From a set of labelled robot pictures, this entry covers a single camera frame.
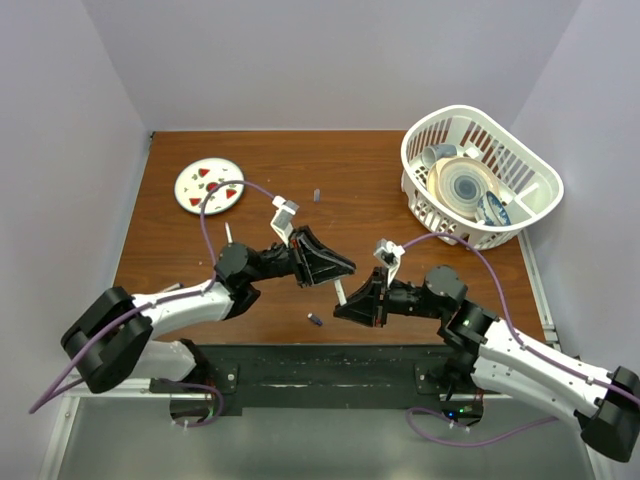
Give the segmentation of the white green marker pen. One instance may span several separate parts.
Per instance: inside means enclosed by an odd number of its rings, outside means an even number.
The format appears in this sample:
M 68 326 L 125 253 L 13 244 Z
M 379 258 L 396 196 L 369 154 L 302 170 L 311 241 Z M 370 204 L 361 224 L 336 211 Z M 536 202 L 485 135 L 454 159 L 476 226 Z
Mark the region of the white green marker pen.
M 346 294 L 340 279 L 334 281 L 334 288 L 340 305 L 346 304 Z

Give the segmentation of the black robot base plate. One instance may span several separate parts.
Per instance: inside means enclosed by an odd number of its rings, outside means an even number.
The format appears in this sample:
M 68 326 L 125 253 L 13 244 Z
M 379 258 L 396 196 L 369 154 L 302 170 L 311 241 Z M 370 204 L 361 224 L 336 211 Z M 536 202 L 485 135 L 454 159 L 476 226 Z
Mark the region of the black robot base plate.
M 223 412 L 246 408 L 422 407 L 474 423 L 484 394 L 453 370 L 444 345 L 203 345 Z

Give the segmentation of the blue pen cap with clip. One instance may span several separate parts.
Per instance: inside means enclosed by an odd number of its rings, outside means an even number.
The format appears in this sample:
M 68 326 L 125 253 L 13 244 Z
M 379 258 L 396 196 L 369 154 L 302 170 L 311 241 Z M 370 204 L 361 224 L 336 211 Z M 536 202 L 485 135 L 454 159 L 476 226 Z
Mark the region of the blue pen cap with clip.
M 323 321 L 315 314 L 313 313 L 309 313 L 307 315 L 307 318 L 315 325 L 317 326 L 322 326 L 323 325 Z

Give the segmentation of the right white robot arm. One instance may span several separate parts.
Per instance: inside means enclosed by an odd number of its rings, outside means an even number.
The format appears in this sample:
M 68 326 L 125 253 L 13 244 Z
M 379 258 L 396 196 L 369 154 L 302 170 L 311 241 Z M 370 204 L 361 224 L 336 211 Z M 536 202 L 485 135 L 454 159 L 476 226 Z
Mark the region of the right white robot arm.
M 445 369 L 452 390 L 508 395 L 576 428 L 601 455 L 631 459 L 639 439 L 639 377 L 631 370 L 593 366 L 523 334 L 470 301 L 448 266 L 433 268 L 419 286 L 377 267 L 355 292 L 335 289 L 335 317 L 367 327 L 384 326 L 391 314 L 439 320 L 438 334 L 454 352 Z

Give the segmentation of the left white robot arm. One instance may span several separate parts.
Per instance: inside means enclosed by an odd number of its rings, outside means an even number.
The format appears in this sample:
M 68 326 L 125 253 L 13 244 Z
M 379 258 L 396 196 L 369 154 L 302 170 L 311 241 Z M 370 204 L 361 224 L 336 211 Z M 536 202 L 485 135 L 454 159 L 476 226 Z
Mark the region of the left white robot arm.
M 298 286 L 314 287 L 355 271 L 352 260 L 322 244 L 307 226 L 261 251 L 232 242 L 221 250 L 212 280 L 159 294 L 105 290 L 67 330 L 61 345 L 94 394 L 129 378 L 147 377 L 145 366 L 159 365 L 162 353 L 177 362 L 158 377 L 196 392 L 206 383 L 207 368 L 186 342 L 165 344 L 160 336 L 244 314 L 261 294 L 254 286 L 258 281 L 293 276 Z

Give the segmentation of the white blue marker pen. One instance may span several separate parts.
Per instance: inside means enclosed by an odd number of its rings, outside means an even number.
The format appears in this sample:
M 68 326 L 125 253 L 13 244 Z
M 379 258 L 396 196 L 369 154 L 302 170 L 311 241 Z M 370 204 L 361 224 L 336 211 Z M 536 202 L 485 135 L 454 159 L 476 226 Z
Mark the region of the white blue marker pen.
M 224 228 L 225 228 L 225 234 L 226 234 L 227 243 L 228 244 L 232 244 L 233 243 L 233 237 L 232 237 L 231 228 L 230 228 L 230 225 L 229 225 L 228 222 L 225 222 Z

